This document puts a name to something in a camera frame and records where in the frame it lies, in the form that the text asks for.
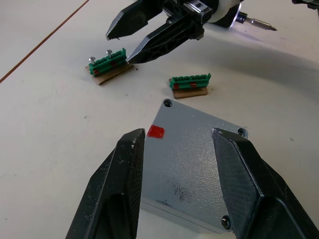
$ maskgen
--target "white surface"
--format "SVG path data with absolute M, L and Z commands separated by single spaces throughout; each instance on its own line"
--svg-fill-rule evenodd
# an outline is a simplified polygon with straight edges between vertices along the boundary
M 1 0 L 0 79 L 85 0 Z
M 88 57 L 108 48 L 132 52 L 165 16 L 107 42 L 109 24 L 131 1 L 110 8 L 90 0 L 0 85 L 1 237 L 64 238 L 90 176 L 117 140 L 148 130 L 161 101 L 172 97 L 169 77 L 208 72 L 209 95 L 179 102 L 247 127 L 318 227 L 318 16 L 289 0 L 271 2 L 247 1 L 243 9 L 278 32 L 207 26 L 202 40 L 99 87 L 84 69 Z M 227 237 L 234 235 L 198 235 L 141 211 L 140 239 Z

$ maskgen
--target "brown wooden block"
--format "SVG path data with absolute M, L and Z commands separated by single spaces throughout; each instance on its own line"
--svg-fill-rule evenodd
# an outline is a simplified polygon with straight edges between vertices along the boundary
M 98 77 L 92 76 L 92 78 L 95 80 L 95 82 L 98 85 L 102 85 L 105 82 L 109 81 L 110 79 L 113 79 L 114 77 L 132 69 L 133 67 L 134 67 L 134 65 L 125 63 L 125 64 L 118 66 L 118 67 L 114 68 L 113 70 L 111 70 L 103 75 L 100 75 Z
M 175 99 L 182 99 L 194 96 L 205 96 L 208 94 L 207 87 L 200 87 L 200 88 L 190 88 L 190 89 L 179 89 L 179 90 L 172 90 L 173 96 Z

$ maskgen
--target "terminal block assembly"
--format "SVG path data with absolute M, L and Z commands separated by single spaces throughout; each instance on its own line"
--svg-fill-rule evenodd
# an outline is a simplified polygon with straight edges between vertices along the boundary
M 210 77 L 210 73 L 208 75 L 173 77 L 169 86 L 172 90 L 207 87 Z
M 126 63 L 126 50 L 123 48 L 116 53 L 108 52 L 109 55 L 100 60 L 91 60 L 89 64 L 90 74 L 94 77 L 100 76 L 110 70 Z

